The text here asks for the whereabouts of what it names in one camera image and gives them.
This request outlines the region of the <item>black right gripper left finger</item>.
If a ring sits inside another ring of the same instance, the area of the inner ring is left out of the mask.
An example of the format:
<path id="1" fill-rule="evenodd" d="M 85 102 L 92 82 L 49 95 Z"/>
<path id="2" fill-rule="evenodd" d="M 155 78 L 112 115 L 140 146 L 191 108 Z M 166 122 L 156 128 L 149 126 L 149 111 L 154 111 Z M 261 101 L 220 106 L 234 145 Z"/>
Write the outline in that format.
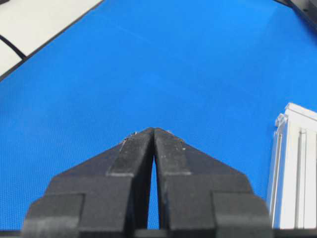
<path id="1" fill-rule="evenodd" d="M 154 129 L 54 176 L 24 220 L 24 238 L 124 238 L 148 224 Z"/>

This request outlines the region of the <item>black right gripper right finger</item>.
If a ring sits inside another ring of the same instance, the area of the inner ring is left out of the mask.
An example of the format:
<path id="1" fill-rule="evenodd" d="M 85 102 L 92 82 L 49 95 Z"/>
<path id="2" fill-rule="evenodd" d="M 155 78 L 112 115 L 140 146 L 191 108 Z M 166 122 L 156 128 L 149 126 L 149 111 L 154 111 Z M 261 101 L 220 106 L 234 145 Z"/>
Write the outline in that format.
<path id="1" fill-rule="evenodd" d="M 265 202 L 245 174 L 154 130 L 161 223 L 174 238 L 270 238 Z"/>

